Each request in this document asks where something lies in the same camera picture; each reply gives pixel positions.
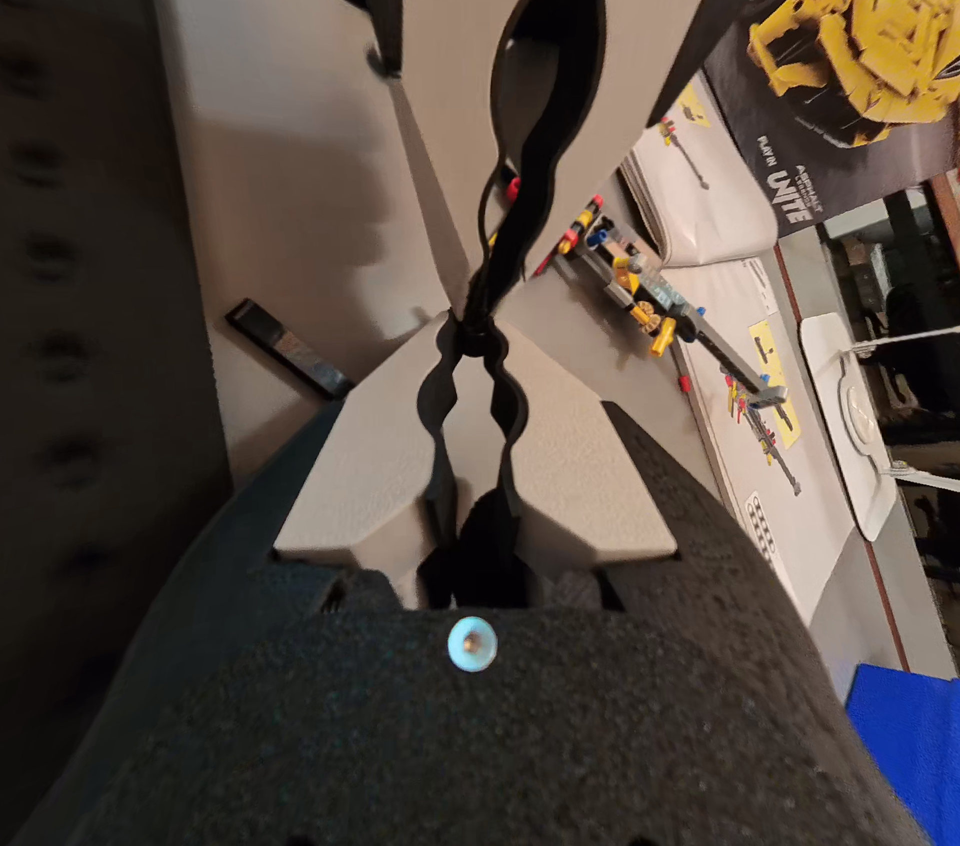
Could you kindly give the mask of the black lego pin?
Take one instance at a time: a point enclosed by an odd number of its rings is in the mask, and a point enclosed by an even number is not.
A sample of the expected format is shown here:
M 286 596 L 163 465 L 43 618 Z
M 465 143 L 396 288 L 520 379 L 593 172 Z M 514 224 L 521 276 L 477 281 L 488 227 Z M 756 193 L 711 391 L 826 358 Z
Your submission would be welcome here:
M 471 359 L 497 361 L 503 356 L 505 338 L 491 310 L 467 307 L 457 327 L 457 349 Z

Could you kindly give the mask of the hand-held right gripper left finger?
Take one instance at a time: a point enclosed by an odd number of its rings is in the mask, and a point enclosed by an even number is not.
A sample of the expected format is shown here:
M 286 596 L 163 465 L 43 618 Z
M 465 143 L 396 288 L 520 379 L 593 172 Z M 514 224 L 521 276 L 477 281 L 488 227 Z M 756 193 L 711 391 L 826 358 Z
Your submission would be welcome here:
M 443 425 L 457 323 L 440 313 L 349 393 L 274 542 L 285 559 L 414 571 L 455 531 Z

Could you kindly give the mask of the open instruction booklet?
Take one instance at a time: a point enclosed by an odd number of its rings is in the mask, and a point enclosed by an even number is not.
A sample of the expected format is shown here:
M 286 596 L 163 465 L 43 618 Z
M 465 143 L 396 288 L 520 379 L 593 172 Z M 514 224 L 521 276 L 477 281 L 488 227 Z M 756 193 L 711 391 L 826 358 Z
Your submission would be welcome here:
M 780 408 L 757 413 L 769 456 L 718 360 L 698 341 L 673 346 L 722 497 L 809 622 L 855 523 L 791 344 L 790 311 L 762 261 L 775 216 L 708 83 L 694 75 L 621 174 L 666 281 L 755 373 L 788 390 Z

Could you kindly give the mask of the long black lego beam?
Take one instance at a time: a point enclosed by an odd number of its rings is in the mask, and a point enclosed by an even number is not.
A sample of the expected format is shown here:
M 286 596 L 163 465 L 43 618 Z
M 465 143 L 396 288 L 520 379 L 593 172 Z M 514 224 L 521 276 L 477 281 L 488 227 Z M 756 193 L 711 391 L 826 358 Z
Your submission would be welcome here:
M 354 382 L 322 358 L 256 301 L 249 298 L 227 311 L 223 320 L 287 374 L 318 396 L 341 401 Z

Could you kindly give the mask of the yellow car lego box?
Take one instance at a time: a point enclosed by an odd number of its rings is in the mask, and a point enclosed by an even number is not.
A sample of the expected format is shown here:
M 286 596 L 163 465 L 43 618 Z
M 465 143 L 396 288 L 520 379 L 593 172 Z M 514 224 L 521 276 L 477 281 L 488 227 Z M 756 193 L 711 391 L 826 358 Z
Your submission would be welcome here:
M 780 238 L 958 164 L 959 0 L 748 0 L 702 69 Z

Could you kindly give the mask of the blue plastic bin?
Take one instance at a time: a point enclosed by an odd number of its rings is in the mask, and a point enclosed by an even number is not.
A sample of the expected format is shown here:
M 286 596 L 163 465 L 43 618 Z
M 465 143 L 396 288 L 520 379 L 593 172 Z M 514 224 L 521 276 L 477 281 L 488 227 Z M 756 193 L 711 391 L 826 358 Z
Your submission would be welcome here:
M 936 845 L 959 843 L 959 681 L 862 664 L 846 712 Z

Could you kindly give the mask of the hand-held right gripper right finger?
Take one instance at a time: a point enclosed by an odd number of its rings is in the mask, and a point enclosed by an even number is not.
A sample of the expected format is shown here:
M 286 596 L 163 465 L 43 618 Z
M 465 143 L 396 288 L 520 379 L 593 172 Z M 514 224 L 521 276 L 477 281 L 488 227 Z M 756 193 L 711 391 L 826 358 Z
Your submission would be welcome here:
M 500 479 L 530 568 L 597 568 L 677 552 L 599 396 L 516 327 L 490 326 Z

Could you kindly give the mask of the grey lego beam assembly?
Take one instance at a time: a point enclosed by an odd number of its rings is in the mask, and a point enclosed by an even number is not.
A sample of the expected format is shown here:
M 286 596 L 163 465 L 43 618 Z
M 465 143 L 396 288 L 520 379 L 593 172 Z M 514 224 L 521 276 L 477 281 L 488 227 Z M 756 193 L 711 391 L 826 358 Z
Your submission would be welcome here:
M 549 264 L 580 260 L 602 282 L 606 294 L 651 338 L 650 352 L 661 357 L 676 340 L 698 343 L 719 364 L 727 384 L 736 388 L 734 400 L 743 408 L 786 405 L 788 391 L 765 373 L 758 373 L 706 320 L 705 308 L 696 308 L 671 286 L 646 242 L 605 210 L 600 194 L 585 205 L 536 268 L 539 276 Z

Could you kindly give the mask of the wooden board white stand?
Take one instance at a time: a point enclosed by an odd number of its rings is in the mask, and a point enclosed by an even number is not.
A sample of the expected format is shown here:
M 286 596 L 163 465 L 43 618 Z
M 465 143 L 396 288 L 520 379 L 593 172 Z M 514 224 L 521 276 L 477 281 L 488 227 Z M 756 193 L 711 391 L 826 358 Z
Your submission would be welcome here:
M 898 497 L 899 480 L 957 494 L 958 480 L 891 458 L 859 358 L 885 345 L 957 335 L 958 326 L 856 342 L 846 318 L 829 312 L 803 318 L 798 329 L 823 423 L 862 537 L 869 542 L 879 537 Z

